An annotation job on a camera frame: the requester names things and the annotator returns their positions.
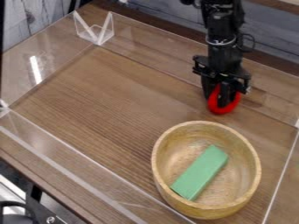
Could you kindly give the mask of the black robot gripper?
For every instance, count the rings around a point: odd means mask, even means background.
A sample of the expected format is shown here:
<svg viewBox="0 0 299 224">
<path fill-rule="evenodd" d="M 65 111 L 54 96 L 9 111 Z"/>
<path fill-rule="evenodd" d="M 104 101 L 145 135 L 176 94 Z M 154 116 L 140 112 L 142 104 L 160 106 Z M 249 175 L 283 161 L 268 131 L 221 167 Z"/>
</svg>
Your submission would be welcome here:
<svg viewBox="0 0 299 224">
<path fill-rule="evenodd" d="M 233 109 L 240 100 L 240 93 L 249 91 L 251 74 L 241 67 L 243 53 L 249 53 L 255 46 L 244 46 L 245 34 L 239 34 L 232 40 L 209 40 L 208 55 L 192 57 L 192 72 L 200 76 L 204 98 L 219 84 L 217 106 L 220 109 Z"/>
</svg>

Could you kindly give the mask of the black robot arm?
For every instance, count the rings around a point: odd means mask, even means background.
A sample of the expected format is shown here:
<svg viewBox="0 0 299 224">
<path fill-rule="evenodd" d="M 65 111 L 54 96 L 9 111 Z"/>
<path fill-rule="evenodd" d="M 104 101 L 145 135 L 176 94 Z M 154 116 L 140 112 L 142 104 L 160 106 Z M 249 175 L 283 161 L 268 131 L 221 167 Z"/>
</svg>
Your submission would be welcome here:
<svg viewBox="0 0 299 224">
<path fill-rule="evenodd" d="M 241 67 L 243 53 L 253 46 L 244 46 L 245 33 L 241 0 L 180 0 L 181 4 L 200 9 L 208 55 L 192 57 L 192 72 L 200 76 L 200 84 L 208 109 L 223 115 L 239 105 L 240 95 L 249 91 L 251 74 Z"/>
</svg>

